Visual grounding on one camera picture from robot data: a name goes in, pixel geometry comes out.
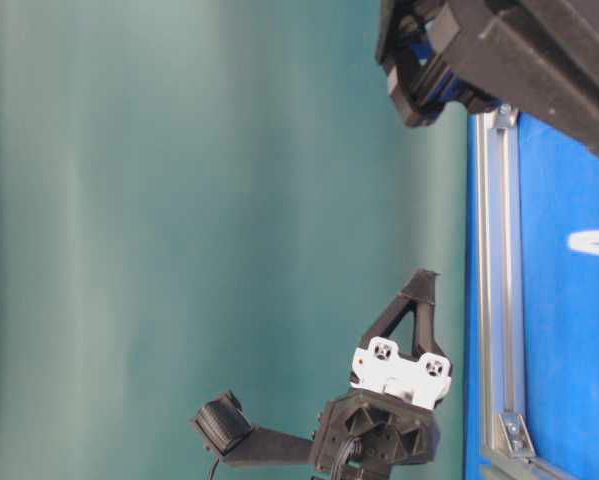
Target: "black cable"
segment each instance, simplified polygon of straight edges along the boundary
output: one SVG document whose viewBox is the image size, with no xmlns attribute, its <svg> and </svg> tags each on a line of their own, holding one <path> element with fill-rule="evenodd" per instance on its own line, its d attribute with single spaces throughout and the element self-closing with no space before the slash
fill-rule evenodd
<svg viewBox="0 0 599 480">
<path fill-rule="evenodd" d="M 361 456 L 361 448 L 362 444 L 359 437 L 349 437 L 341 444 L 330 470 L 331 480 L 341 480 L 344 467 L 349 460 Z"/>
<path fill-rule="evenodd" d="M 215 478 L 215 472 L 217 471 L 217 467 L 219 466 L 219 459 L 215 460 L 215 463 L 212 465 L 210 469 L 210 473 L 208 474 L 208 480 L 213 480 Z"/>
</svg>

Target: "black 3d-printed part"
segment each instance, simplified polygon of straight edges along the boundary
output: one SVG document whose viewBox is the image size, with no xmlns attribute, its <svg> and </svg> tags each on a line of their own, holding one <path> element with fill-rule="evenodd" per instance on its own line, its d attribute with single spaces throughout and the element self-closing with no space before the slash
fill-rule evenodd
<svg viewBox="0 0 599 480">
<path fill-rule="evenodd" d="M 599 0 L 382 0 L 375 58 L 410 127 L 507 102 L 599 155 Z"/>
<path fill-rule="evenodd" d="M 228 392 L 206 403 L 194 418 L 196 426 L 222 455 L 253 430 L 237 405 L 232 392 Z"/>
<path fill-rule="evenodd" d="M 359 348 L 368 348 L 370 340 L 374 337 L 390 337 L 405 315 L 412 312 L 414 332 L 411 356 L 408 358 L 417 360 L 426 352 L 445 357 L 434 336 L 436 277 L 437 274 L 430 270 L 417 270 L 390 305 L 363 334 Z"/>
<path fill-rule="evenodd" d="M 363 478 L 385 480 L 393 465 L 432 461 L 439 442 L 439 429 L 430 410 L 406 404 L 390 395 L 351 389 L 329 401 L 320 419 L 310 454 L 310 463 L 329 472 L 343 442 L 359 437 Z M 353 466 L 343 478 L 358 478 Z"/>
</svg>

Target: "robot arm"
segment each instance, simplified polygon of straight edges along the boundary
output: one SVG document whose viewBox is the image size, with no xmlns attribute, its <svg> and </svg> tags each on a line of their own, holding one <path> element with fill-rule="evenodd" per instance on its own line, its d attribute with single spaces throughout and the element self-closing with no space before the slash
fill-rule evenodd
<svg viewBox="0 0 599 480">
<path fill-rule="evenodd" d="M 433 410 L 451 384 L 450 361 L 433 335 L 435 276 L 417 271 L 362 336 L 351 388 L 326 403 L 313 440 L 250 423 L 227 392 L 192 419 L 204 447 L 233 467 L 309 464 L 333 480 L 387 480 L 394 465 L 432 461 L 439 441 Z M 413 345 L 404 355 L 389 337 L 408 312 Z"/>
</svg>

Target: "screw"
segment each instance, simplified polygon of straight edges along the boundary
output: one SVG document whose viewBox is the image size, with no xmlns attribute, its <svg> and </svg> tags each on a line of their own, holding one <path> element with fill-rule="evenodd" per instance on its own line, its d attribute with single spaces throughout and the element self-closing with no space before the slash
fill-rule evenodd
<svg viewBox="0 0 599 480">
<path fill-rule="evenodd" d="M 508 431 L 510 433 L 512 433 L 513 435 L 516 435 L 517 433 L 519 433 L 519 427 L 512 422 L 507 423 L 506 427 L 508 427 Z"/>
</svg>

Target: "blue component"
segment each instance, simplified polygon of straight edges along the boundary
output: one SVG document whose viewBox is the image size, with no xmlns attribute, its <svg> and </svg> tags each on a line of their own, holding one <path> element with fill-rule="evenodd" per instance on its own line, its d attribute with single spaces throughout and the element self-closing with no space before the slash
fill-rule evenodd
<svg viewBox="0 0 599 480">
<path fill-rule="evenodd" d="M 432 56 L 432 47 L 430 43 L 413 43 L 410 45 L 419 60 L 426 60 Z"/>
<path fill-rule="evenodd" d="M 599 159 L 529 115 L 519 128 L 528 427 L 540 456 L 599 479 L 599 256 L 568 248 L 599 229 Z"/>
</svg>

